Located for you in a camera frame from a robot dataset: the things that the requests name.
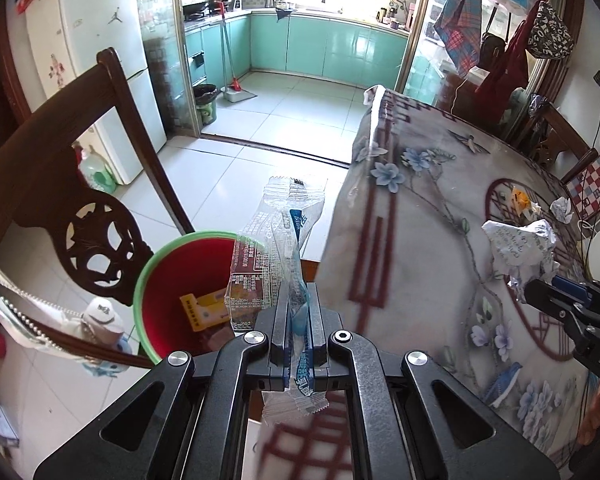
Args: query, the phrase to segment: silver bolt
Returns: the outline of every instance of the silver bolt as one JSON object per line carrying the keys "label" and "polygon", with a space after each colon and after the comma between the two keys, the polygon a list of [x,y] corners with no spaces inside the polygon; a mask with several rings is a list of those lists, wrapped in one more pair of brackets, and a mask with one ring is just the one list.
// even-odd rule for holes
{"label": "silver bolt", "polygon": [[338,343],[348,343],[351,341],[351,332],[347,332],[346,330],[338,330],[335,334],[333,334],[333,338]]}
{"label": "silver bolt", "polygon": [[411,352],[407,355],[407,361],[415,366],[422,366],[427,364],[429,358],[424,352],[420,352],[418,350]]}
{"label": "silver bolt", "polygon": [[250,345],[257,345],[258,343],[262,343],[264,341],[264,334],[262,332],[258,332],[257,330],[252,330],[244,335],[244,340]]}
{"label": "silver bolt", "polygon": [[187,356],[187,354],[185,354],[181,350],[178,350],[177,352],[172,352],[167,358],[167,361],[171,366],[182,366],[188,360],[189,356]]}

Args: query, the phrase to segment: floral tablecloth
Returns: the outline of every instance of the floral tablecloth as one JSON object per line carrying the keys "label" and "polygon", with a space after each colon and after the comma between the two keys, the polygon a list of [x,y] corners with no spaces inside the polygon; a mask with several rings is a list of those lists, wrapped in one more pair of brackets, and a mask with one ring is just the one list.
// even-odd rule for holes
{"label": "floral tablecloth", "polygon": [[[367,94],[318,270],[320,304],[379,349],[426,351],[563,467],[588,373],[561,326],[494,272],[481,229],[527,224],[510,205],[513,188],[525,190],[557,234],[560,273],[581,280],[575,231],[549,210],[561,184],[458,118],[382,87]],[[329,397],[316,415],[263,426],[257,478],[351,477],[344,398]]]}

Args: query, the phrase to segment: black bag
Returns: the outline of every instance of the black bag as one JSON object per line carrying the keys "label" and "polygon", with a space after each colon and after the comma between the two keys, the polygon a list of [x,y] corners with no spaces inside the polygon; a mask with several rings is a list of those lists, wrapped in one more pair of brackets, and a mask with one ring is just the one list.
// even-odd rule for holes
{"label": "black bag", "polygon": [[547,2],[540,2],[526,50],[536,59],[563,59],[575,46],[569,29]]}
{"label": "black bag", "polygon": [[509,23],[507,24],[507,37],[503,40],[495,34],[489,33],[489,27],[493,22],[493,17],[496,15],[498,6],[493,7],[493,12],[487,24],[487,30],[482,35],[482,46],[480,47],[480,59],[478,60],[478,68],[490,72],[495,67],[498,58],[504,54],[509,41],[509,29],[511,28],[511,13],[509,13]]}

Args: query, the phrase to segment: white refrigerator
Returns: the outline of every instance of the white refrigerator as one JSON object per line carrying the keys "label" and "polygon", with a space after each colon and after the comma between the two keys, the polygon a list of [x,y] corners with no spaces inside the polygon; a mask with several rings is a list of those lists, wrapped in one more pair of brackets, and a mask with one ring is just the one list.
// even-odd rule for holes
{"label": "white refrigerator", "polygon": [[[149,78],[136,0],[34,0],[25,11],[33,59],[49,98],[96,64],[96,54],[116,49],[142,122],[154,148],[166,142]],[[115,108],[80,136],[129,184],[142,167]]]}

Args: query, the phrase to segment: checkered board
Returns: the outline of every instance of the checkered board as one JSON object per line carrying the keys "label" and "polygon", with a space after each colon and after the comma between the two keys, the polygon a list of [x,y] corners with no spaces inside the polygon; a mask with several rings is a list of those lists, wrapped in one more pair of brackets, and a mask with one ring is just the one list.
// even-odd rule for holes
{"label": "checkered board", "polygon": [[581,219],[600,211],[600,156],[567,184],[567,191]]}

